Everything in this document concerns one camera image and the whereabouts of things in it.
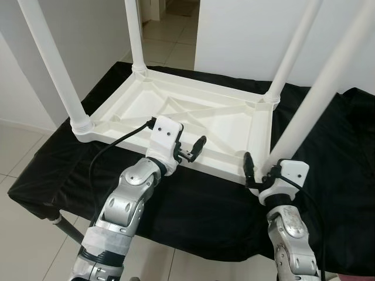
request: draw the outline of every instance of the tile floor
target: tile floor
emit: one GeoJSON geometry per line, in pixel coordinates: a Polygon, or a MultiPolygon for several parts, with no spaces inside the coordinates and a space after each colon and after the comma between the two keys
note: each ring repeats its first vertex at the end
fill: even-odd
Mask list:
{"type": "MultiPolygon", "coordinates": [[[[49,135],[0,125],[0,258],[1,280],[64,281],[79,246],[48,220],[40,220],[12,201],[7,191],[49,135]]],[[[63,212],[80,231],[89,222],[63,212]]],[[[272,260],[254,256],[245,262],[208,261],[186,252],[135,237],[121,280],[249,281],[275,280],[272,260]]]]}
{"type": "MultiPolygon", "coordinates": [[[[148,66],[194,69],[199,8],[191,17],[166,15],[143,28],[143,54],[148,66]]],[[[131,53],[122,61],[132,63],[131,53]]]]}

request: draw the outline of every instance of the robotic arm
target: robotic arm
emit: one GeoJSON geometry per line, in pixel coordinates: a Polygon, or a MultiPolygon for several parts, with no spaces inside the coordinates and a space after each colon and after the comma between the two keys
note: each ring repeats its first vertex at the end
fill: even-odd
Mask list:
{"type": "Polygon", "coordinates": [[[156,119],[146,157],[121,173],[117,188],[84,236],[69,280],[120,280],[125,256],[154,188],[163,176],[174,173],[181,157],[193,162],[206,143],[202,136],[191,152],[182,150],[182,131],[178,122],[164,116],[156,119]]]}
{"type": "Polygon", "coordinates": [[[308,229],[298,209],[291,205],[298,192],[295,186],[304,185],[309,166],[301,161],[281,159],[263,177],[263,183],[255,182],[253,169],[247,152],[244,155],[246,187],[253,193],[256,189],[259,202],[269,210],[268,236],[274,246],[278,280],[320,281],[315,255],[309,246],[308,229]]]}

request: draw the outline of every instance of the black cloth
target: black cloth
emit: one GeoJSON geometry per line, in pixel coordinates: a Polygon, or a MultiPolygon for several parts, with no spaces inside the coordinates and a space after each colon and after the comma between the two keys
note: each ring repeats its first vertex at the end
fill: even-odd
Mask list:
{"type": "MultiPolygon", "coordinates": [[[[270,82],[151,67],[239,90],[265,93],[270,82]]],[[[83,101],[92,114],[131,74],[116,63],[83,101]]],[[[287,84],[272,121],[273,147],[308,92],[287,84]]],[[[375,264],[374,96],[353,88],[336,94],[294,159],[310,165],[304,189],[321,207],[326,221],[326,270],[373,276],[375,264]]],[[[56,218],[59,210],[91,219],[93,200],[88,167],[105,146],[80,143],[69,120],[40,148],[9,190],[9,196],[39,218],[56,218]]],[[[114,189],[118,176],[142,156],[113,148],[97,162],[94,182],[100,196],[114,189]]],[[[310,202],[298,193],[294,204],[319,252],[319,224],[310,202]]],[[[255,254],[273,258],[266,209],[243,186],[178,167],[147,202],[137,234],[207,259],[243,261],[255,254]]]]}

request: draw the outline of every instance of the table leg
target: table leg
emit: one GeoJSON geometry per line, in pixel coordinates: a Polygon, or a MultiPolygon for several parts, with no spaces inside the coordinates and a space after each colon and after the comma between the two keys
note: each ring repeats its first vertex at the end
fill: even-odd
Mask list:
{"type": "Polygon", "coordinates": [[[83,234],[74,227],[68,220],[66,220],[61,214],[59,217],[52,221],[52,224],[64,231],[68,236],[74,239],[78,244],[82,243],[83,234]]]}

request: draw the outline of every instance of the black cable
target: black cable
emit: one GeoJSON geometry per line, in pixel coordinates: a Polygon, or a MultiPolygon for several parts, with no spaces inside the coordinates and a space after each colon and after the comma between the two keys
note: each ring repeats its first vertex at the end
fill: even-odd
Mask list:
{"type": "Polygon", "coordinates": [[[126,134],[125,136],[122,136],[121,138],[115,140],[113,143],[107,145],[105,148],[103,148],[101,151],[98,152],[98,154],[95,155],[94,159],[91,161],[91,164],[90,164],[90,168],[88,170],[88,183],[90,185],[90,189],[91,189],[91,194],[93,196],[93,200],[94,200],[94,209],[95,209],[95,213],[94,213],[94,217],[98,217],[99,216],[99,213],[100,213],[100,204],[99,204],[99,199],[98,199],[98,196],[97,196],[97,193],[96,193],[96,190],[94,188],[94,183],[93,183],[93,170],[94,170],[94,165],[95,165],[95,162],[98,160],[98,158],[104,153],[106,152],[107,150],[109,150],[109,148],[112,148],[113,146],[115,145],[118,145],[120,142],[124,141],[125,139],[127,138],[130,138],[131,136],[134,136],[136,133],[139,133],[140,131],[142,131],[143,129],[145,129],[146,127],[153,127],[153,123],[155,123],[155,120],[152,119],[150,121],[147,121],[146,123],[144,123],[142,126],[140,126],[138,129],[135,129],[134,131],[126,134]]]}
{"type": "Polygon", "coordinates": [[[278,174],[277,175],[278,178],[282,179],[283,181],[291,184],[292,186],[294,186],[296,189],[298,189],[299,191],[301,191],[307,198],[309,198],[309,200],[311,201],[311,203],[313,204],[314,208],[315,208],[315,212],[318,214],[318,218],[319,218],[319,224],[321,225],[321,236],[322,236],[322,250],[321,250],[321,261],[322,261],[322,264],[321,264],[321,279],[322,281],[325,281],[326,280],[326,275],[325,275],[325,269],[326,269],[326,261],[325,261],[325,256],[326,256],[326,242],[325,242],[325,222],[324,222],[324,218],[322,216],[322,213],[319,209],[319,206],[318,204],[316,203],[316,201],[314,200],[314,198],[312,198],[312,196],[306,191],[304,190],[301,186],[299,186],[298,184],[296,184],[295,182],[291,181],[290,179],[278,174]]]}

